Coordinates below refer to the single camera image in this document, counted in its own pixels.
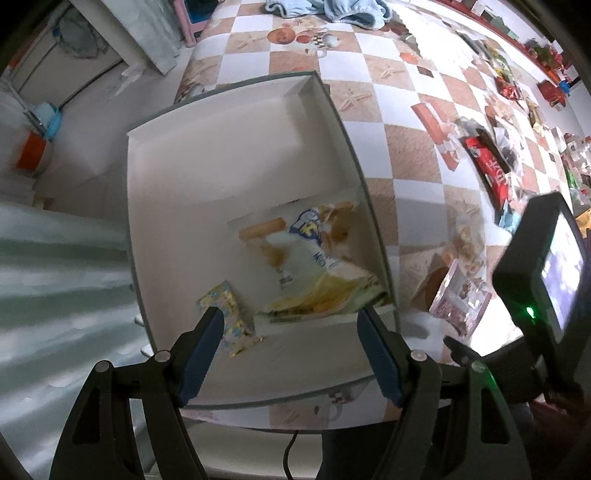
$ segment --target white box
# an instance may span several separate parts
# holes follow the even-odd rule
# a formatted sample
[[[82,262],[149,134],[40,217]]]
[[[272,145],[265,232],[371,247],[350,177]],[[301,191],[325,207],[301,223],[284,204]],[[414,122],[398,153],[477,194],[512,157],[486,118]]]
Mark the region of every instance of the white box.
[[[128,135],[134,274],[157,349],[195,327],[197,299],[224,280],[250,312],[279,292],[275,272],[245,253],[228,222],[324,192],[359,189],[365,247],[354,260],[394,298],[361,169],[315,73],[208,92]],[[371,375],[354,322],[294,328],[216,361],[193,403],[269,402]]]

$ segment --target checkered tablecloth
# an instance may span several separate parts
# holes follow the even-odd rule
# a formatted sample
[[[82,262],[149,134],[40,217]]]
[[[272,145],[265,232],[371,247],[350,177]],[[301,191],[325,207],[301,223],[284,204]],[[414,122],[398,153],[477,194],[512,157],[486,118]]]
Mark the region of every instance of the checkered tablecloth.
[[[454,29],[453,21],[404,5],[428,16],[430,22]],[[551,134],[538,135],[525,112],[497,94],[488,65],[477,62],[461,69],[424,59],[388,25],[368,31],[331,24],[318,16],[285,20],[266,13],[262,2],[226,0],[193,51],[177,101],[216,86],[302,70],[316,70],[330,88],[369,186],[395,286],[412,273],[407,254],[451,240],[458,213],[478,211],[473,218],[485,238],[487,277],[511,239],[494,224],[493,207],[474,164],[462,161],[456,171],[447,168],[411,109],[417,103],[430,102],[444,121],[465,116],[490,129],[485,98],[498,96],[513,111],[527,139],[530,155],[524,164],[524,188],[538,193],[558,189],[570,202]],[[535,80],[526,72],[518,72],[518,77],[526,92],[535,88]],[[496,314],[502,307],[489,309]],[[498,325],[511,330],[506,310],[503,314]]]

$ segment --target table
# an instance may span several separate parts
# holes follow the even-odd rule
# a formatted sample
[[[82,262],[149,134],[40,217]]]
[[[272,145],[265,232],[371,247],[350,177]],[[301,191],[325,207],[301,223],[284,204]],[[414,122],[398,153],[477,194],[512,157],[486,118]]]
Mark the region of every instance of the table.
[[[433,28],[453,31],[457,25],[416,5],[394,5],[412,10]],[[497,42],[491,43],[502,51]],[[466,116],[490,129],[484,108],[487,95],[498,95],[493,72],[482,63],[460,68],[425,59],[402,41],[396,25],[368,31],[318,16],[285,20],[266,13],[262,2],[226,0],[193,51],[176,101],[253,77],[302,70],[319,72],[359,157],[387,246],[401,334],[411,348],[445,361],[442,338],[453,329],[408,305],[405,286],[418,274],[416,253],[449,242],[458,214],[476,212],[473,221],[486,244],[483,274],[490,281],[511,236],[494,224],[491,201],[473,163],[449,170],[411,106],[430,102],[443,120]],[[528,75],[521,72],[526,91],[536,83]],[[527,139],[525,188],[537,193],[558,189],[570,201],[562,165],[550,157],[558,153],[556,146],[532,130],[516,104],[499,101],[512,109]],[[518,335],[495,295],[472,345],[486,354]],[[400,414],[372,378],[269,403],[224,410],[189,405],[182,415],[241,427],[322,430],[393,420]]]

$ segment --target teal object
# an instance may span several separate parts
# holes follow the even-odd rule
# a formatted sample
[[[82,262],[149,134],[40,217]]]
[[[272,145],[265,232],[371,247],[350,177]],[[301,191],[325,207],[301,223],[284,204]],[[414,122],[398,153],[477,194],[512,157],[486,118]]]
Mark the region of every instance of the teal object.
[[[61,112],[49,102],[40,103],[35,107],[33,113],[46,128],[45,140],[51,141],[57,135],[61,127]]]

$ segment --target blue cloth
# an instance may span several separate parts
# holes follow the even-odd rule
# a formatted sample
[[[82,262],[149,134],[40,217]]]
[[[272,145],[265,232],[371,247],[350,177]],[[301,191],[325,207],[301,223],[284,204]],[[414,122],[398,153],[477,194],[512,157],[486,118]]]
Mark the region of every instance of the blue cloth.
[[[326,14],[333,23],[369,30],[378,30],[392,19],[392,9],[384,0],[267,0],[265,9],[283,18]]]

